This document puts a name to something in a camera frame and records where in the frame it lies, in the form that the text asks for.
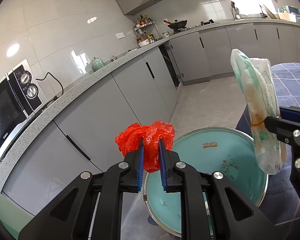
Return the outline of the bag with wooden spoon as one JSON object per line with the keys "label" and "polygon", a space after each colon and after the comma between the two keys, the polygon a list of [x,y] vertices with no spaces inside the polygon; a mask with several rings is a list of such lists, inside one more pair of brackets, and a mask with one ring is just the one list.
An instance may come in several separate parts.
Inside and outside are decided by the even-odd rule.
{"label": "bag with wooden spoon", "polygon": [[267,117],[280,117],[270,61],[249,58],[239,49],[233,49],[230,63],[247,103],[258,166],[267,174],[275,175],[281,171],[287,151],[264,123]]}

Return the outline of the red plastic bag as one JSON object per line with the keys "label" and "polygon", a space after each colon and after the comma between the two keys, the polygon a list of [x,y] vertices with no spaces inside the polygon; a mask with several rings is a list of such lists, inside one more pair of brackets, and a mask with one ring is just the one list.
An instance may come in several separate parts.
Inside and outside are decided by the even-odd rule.
{"label": "red plastic bag", "polygon": [[148,173],[160,170],[159,164],[159,141],[164,140],[165,148],[169,151],[173,148],[175,130],[172,124],[161,120],[153,124],[141,126],[138,123],[131,124],[125,131],[115,137],[115,142],[122,155],[135,151],[142,140],[144,147],[144,169]]}

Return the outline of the teal trash bin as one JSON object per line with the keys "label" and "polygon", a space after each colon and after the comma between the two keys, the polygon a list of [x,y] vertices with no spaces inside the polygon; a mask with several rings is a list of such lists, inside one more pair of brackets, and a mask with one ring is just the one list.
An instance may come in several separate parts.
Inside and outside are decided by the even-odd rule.
{"label": "teal trash bin", "polygon": [[[173,151],[199,172],[222,172],[256,206],[263,202],[268,175],[259,168],[253,138],[246,133],[222,127],[198,129],[178,138]],[[180,194],[164,191],[159,171],[147,174],[144,194],[154,224],[180,239]]]}

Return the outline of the kitchen faucet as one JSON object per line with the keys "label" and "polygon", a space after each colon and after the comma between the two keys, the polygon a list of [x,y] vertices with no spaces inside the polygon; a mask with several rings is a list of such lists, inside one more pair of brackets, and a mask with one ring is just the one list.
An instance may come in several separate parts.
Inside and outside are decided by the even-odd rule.
{"label": "kitchen faucet", "polygon": [[262,18],[266,19],[266,18],[267,18],[267,15],[263,12],[263,7],[262,7],[262,5],[260,4],[259,7],[260,7],[260,10],[261,10]]}

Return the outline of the blue plaid tablecloth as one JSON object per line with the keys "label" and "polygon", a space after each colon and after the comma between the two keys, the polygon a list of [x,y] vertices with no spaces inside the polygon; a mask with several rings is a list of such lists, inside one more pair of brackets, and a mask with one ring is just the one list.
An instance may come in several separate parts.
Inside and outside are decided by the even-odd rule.
{"label": "blue plaid tablecloth", "polygon": [[272,66],[280,118],[268,118],[266,127],[287,147],[282,170],[269,176],[260,210],[284,235],[300,227],[300,63]]}

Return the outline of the grey lower cabinets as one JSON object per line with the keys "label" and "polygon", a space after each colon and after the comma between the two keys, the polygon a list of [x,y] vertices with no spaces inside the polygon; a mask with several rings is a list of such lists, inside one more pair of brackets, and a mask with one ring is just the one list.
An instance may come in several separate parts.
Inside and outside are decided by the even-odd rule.
{"label": "grey lower cabinets", "polygon": [[0,164],[0,195],[35,215],[81,172],[122,160],[115,137],[132,123],[169,121],[169,92],[156,46],[108,64],[68,90],[21,133]]}

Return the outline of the black silver microwave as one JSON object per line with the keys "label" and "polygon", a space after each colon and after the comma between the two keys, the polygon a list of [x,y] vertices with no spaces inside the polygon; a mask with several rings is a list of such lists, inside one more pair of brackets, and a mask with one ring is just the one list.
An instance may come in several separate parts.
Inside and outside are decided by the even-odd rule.
{"label": "black silver microwave", "polygon": [[0,161],[17,135],[47,103],[26,59],[0,80]]}

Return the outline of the green ceramic teapot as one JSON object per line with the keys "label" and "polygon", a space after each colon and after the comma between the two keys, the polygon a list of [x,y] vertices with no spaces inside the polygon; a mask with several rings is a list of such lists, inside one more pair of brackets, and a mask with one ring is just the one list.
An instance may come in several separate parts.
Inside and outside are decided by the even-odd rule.
{"label": "green ceramic teapot", "polygon": [[105,66],[105,63],[100,57],[93,58],[93,61],[91,62],[91,68],[92,68],[93,72],[100,70],[104,66]]}

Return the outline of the black wok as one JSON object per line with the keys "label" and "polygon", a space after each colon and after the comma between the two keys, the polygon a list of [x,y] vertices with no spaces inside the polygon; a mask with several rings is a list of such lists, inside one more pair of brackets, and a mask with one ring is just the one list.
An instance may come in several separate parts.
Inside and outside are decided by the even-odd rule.
{"label": "black wok", "polygon": [[175,20],[174,22],[163,20],[163,22],[166,23],[170,29],[175,31],[185,28],[187,24],[187,20],[182,20],[182,21]]}

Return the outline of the spice rack with bottles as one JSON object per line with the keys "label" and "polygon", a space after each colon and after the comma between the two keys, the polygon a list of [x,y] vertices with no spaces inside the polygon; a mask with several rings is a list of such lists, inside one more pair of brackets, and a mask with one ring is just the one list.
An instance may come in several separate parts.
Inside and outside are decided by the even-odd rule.
{"label": "spice rack with bottles", "polygon": [[135,33],[135,39],[140,48],[145,47],[157,40],[153,34],[153,28],[155,28],[155,22],[145,12],[140,14],[133,25]]}

